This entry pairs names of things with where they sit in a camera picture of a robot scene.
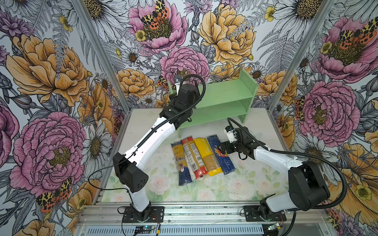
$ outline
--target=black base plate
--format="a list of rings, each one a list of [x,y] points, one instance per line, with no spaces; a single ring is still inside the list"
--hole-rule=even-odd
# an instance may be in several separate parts
[[[151,214],[154,214],[158,218],[159,223],[163,222],[164,207],[151,207]],[[140,222],[135,217],[133,207],[126,207],[125,215],[122,218],[122,223],[156,223],[156,220],[149,216],[145,222]]]
[[[258,209],[259,209],[259,206],[257,206],[257,205],[255,205],[255,206],[244,206],[245,220],[247,222],[256,222],[256,221],[266,222],[266,220],[263,220],[260,217],[260,213],[258,212]],[[286,216],[285,216],[285,213],[283,211],[273,213],[272,215],[269,215],[267,218],[272,219],[272,221],[281,221],[280,216],[282,217],[283,221],[286,221]]]

